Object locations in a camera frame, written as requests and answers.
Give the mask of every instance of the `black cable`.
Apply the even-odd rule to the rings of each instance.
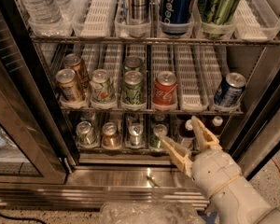
[[[4,216],[1,213],[0,213],[0,217],[5,218],[5,219],[10,219],[10,220],[36,221],[36,222],[39,222],[39,223],[42,223],[42,224],[47,224],[46,222],[44,222],[40,219],[36,219],[36,218],[8,217],[8,216]]]

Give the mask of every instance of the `white robotic arm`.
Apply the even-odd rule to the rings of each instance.
[[[218,210],[221,224],[280,224],[280,208],[273,209],[242,176],[233,158],[222,151],[217,138],[196,118],[192,124],[201,153],[193,159],[186,148],[160,137],[173,163],[192,177],[202,194]]]

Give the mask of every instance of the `speckled floor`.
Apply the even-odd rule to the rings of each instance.
[[[274,156],[280,164],[280,150]],[[273,161],[269,161],[251,180],[251,184],[273,207],[280,206],[280,174]],[[47,224],[100,224],[99,212],[66,212],[39,210],[0,209],[0,213],[10,217],[38,218]],[[0,224],[37,223],[35,221],[15,221],[0,217]]]

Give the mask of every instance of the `clear plastic bag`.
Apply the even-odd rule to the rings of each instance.
[[[191,204],[184,203],[105,203],[101,224],[204,224]]]

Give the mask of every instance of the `white bottle cap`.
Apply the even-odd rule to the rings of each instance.
[[[188,120],[185,124],[185,127],[188,131],[192,131],[193,130],[193,125],[192,125],[192,120]]]
[[[214,116],[213,118],[213,124],[215,126],[221,126],[223,123],[223,118],[221,116]]]

